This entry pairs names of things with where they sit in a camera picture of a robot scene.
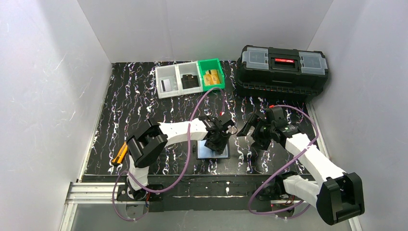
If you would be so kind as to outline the black card holder wallet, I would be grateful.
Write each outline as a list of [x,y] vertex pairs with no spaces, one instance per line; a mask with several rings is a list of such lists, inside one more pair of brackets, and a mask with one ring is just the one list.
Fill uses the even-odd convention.
[[196,159],[230,159],[230,149],[228,144],[225,146],[224,151],[219,153],[206,147],[205,143],[206,141],[196,141],[195,145],[192,147],[192,152],[195,154]]

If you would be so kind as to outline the tan credit card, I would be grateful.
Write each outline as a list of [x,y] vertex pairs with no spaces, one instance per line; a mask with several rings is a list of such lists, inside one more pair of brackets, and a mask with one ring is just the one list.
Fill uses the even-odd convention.
[[211,75],[210,70],[205,72],[205,74],[203,76],[203,80],[204,80],[204,85],[205,86],[213,85],[213,79],[212,79],[212,75]]

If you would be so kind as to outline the gold card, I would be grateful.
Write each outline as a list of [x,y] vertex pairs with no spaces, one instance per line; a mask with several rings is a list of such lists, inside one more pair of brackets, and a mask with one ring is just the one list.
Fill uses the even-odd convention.
[[212,69],[210,70],[210,72],[211,72],[212,79],[213,79],[213,85],[220,84],[220,79],[219,79],[217,70]]

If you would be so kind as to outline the black credit card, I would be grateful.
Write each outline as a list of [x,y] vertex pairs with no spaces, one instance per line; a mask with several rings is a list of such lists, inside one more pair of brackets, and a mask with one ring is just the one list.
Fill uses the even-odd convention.
[[181,77],[181,83],[184,90],[199,87],[199,78],[197,75],[185,74]]

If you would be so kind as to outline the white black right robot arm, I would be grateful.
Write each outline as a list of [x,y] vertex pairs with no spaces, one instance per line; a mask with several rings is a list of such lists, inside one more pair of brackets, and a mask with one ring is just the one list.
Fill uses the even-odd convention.
[[255,197],[274,180],[279,194],[298,197],[317,209],[321,219],[328,225],[363,215],[365,213],[361,177],[347,173],[323,154],[298,126],[288,123],[284,108],[288,105],[271,105],[264,114],[253,113],[238,137],[246,136],[254,128],[252,147],[267,150],[272,141],[281,144],[293,159],[265,180],[251,195],[247,208]]

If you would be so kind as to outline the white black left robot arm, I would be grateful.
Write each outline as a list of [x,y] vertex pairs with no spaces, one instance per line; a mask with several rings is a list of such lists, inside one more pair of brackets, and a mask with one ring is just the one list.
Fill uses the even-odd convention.
[[162,123],[147,120],[126,140],[130,167],[127,183],[135,191],[146,189],[149,166],[165,147],[180,142],[205,141],[205,147],[222,153],[229,143],[229,132],[235,123],[223,114],[219,117],[203,115],[191,121]]

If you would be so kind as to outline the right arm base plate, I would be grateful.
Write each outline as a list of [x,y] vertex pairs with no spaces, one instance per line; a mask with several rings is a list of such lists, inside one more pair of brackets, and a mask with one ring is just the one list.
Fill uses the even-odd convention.
[[284,187],[279,184],[267,184],[261,191],[255,196],[259,201],[274,201],[283,200],[284,203],[300,200],[297,196],[288,194]]

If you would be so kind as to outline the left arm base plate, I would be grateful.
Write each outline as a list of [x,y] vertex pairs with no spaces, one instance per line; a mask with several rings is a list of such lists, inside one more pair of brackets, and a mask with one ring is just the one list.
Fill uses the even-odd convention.
[[163,200],[162,194],[148,192],[144,189],[133,190],[127,184],[119,185],[115,199],[120,202],[148,201],[159,202]]

